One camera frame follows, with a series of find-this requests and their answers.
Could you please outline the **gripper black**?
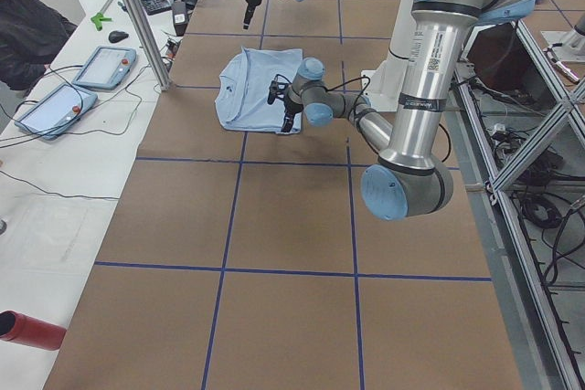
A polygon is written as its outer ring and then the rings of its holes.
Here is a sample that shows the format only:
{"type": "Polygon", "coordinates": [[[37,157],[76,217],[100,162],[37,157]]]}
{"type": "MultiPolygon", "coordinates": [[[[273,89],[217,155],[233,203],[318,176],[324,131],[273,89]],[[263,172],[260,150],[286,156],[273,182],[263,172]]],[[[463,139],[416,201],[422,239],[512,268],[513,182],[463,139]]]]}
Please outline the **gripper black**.
{"type": "Polygon", "coordinates": [[[245,0],[246,10],[242,22],[242,27],[248,29],[250,27],[251,20],[254,16],[256,8],[261,4],[261,0],[245,0]]]}
{"type": "Polygon", "coordinates": [[[284,97],[282,102],[284,104],[284,119],[281,132],[289,133],[293,130],[296,115],[303,111],[303,105],[294,102],[288,97],[284,97]]]}

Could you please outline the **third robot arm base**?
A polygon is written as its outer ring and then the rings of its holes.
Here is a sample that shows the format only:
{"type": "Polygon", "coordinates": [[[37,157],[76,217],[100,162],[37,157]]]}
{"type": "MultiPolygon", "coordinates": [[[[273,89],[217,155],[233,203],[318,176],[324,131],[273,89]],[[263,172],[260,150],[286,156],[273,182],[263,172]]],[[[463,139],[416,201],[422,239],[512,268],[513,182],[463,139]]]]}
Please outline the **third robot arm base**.
{"type": "Polygon", "coordinates": [[[573,83],[580,79],[566,65],[567,62],[584,62],[584,16],[581,16],[570,31],[542,31],[548,43],[543,49],[549,63],[573,83]]]}

